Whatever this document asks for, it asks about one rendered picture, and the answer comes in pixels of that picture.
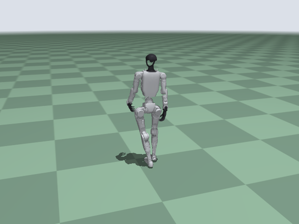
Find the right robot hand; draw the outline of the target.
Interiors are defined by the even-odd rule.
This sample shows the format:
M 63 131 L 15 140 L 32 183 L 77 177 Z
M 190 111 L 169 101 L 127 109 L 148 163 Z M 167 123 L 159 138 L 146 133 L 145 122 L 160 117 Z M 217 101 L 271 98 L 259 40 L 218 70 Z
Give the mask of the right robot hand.
M 164 120 L 165 120 L 166 111 L 167 111 L 167 106 L 165 106 L 165 107 L 164 107 L 164 109 L 163 109 L 163 114 L 161 115 L 161 116 L 162 116 L 162 118 L 161 118 L 161 119 L 159 119 L 159 121 L 164 121 Z M 161 116 L 160 116 L 160 117 L 161 117 Z

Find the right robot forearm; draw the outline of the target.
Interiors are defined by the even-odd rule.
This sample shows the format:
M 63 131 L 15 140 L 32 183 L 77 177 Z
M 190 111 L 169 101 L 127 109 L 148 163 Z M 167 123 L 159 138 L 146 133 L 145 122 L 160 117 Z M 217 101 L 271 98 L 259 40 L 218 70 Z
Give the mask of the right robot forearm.
M 168 109 L 168 91 L 167 91 L 167 89 L 166 89 L 166 95 L 163 95 L 162 96 L 162 98 L 163 98 L 163 109 L 164 109 L 164 107 L 165 106 L 167 106 L 167 109 Z

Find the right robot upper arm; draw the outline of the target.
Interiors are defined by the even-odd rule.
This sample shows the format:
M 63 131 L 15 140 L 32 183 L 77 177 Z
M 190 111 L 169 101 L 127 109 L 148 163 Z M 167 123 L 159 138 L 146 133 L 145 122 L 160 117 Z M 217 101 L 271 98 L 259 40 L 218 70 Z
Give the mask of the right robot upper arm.
M 166 94 L 166 74 L 163 72 L 160 72 L 160 78 L 161 78 L 160 82 L 161 82 L 161 88 L 162 88 L 160 90 L 160 92 L 161 92 L 161 94 Z

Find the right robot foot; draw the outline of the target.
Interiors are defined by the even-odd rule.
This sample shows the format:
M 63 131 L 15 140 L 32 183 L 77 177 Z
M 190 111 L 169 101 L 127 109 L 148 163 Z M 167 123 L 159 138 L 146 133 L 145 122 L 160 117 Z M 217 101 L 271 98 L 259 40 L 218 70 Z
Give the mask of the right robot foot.
M 151 155 L 151 159 L 152 159 L 152 160 L 157 160 L 156 155 L 155 155 L 155 154 L 154 154 L 154 155 Z

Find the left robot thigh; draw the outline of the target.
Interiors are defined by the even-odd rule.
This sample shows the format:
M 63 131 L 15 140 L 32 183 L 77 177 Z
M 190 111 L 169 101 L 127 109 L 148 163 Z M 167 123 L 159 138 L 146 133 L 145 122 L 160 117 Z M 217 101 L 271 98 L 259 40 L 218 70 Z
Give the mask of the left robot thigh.
M 146 133 L 145 130 L 145 120 L 144 120 L 144 112 L 145 112 L 145 108 L 142 107 L 138 107 L 135 109 L 134 113 L 135 113 L 135 119 L 140 131 L 140 135 L 143 134 L 144 136 L 144 140 L 147 141 L 149 140 L 149 135 L 148 133 Z

